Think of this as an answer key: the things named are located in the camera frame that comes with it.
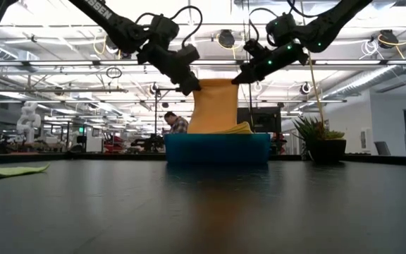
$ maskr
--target black table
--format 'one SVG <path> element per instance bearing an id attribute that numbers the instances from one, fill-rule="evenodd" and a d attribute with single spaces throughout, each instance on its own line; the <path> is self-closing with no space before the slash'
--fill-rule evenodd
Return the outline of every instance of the black table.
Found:
<path id="1" fill-rule="evenodd" d="M 0 180 L 0 253 L 406 253 L 406 167 L 56 161 Z"/>

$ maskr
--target black plant pot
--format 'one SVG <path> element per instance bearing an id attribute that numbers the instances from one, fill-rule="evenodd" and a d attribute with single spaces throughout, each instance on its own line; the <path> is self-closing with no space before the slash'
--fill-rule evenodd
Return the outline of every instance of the black plant pot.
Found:
<path id="1" fill-rule="evenodd" d="M 339 162 L 345 153 L 346 140 L 320 140 L 308 146 L 311 159 L 320 164 Z"/>

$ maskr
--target blue bin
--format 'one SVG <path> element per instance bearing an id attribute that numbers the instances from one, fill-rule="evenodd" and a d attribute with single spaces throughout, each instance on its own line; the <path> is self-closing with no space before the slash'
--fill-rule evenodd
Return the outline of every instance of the blue bin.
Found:
<path id="1" fill-rule="evenodd" d="M 168 134 L 167 162 L 173 164 L 266 164 L 271 136 L 262 134 Z"/>

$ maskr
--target person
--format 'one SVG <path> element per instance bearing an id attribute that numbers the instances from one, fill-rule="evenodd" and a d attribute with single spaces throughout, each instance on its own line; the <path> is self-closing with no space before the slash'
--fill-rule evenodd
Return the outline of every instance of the person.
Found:
<path id="1" fill-rule="evenodd" d="M 175 115 L 172 111 L 169 111 L 164 116 L 168 125 L 171 126 L 170 134 L 172 133 L 187 133 L 187 127 L 189 123 L 181 116 Z"/>

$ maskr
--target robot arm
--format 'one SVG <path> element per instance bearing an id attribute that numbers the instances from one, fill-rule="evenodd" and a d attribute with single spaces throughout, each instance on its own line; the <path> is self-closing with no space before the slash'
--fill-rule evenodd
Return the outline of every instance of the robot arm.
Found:
<path id="1" fill-rule="evenodd" d="M 184 95 L 199 90 L 199 82 L 189 65 L 199 59 L 197 49 L 189 44 L 177 52 L 168 46 L 180 30 L 178 24 L 163 15 L 155 15 L 152 23 L 145 27 L 128 18 L 114 13 L 100 0 L 69 0 L 82 12 L 100 25 L 111 41 L 124 53 L 139 52 L 139 64 L 150 62 L 162 74 L 167 75 L 173 84 L 179 84 Z"/>
<path id="2" fill-rule="evenodd" d="M 322 52 L 335 40 L 343 26 L 371 2 L 372 0 L 341 0 L 305 26 L 296 25 L 290 13 L 277 17 L 266 25 L 268 42 L 277 48 L 270 50 L 254 39 L 249 40 L 244 49 L 253 58 L 240 66 L 242 72 L 231 83 L 238 85 L 261 81 L 267 75 L 296 61 L 305 65 L 308 56 L 303 52 L 303 47 L 314 53 Z"/>

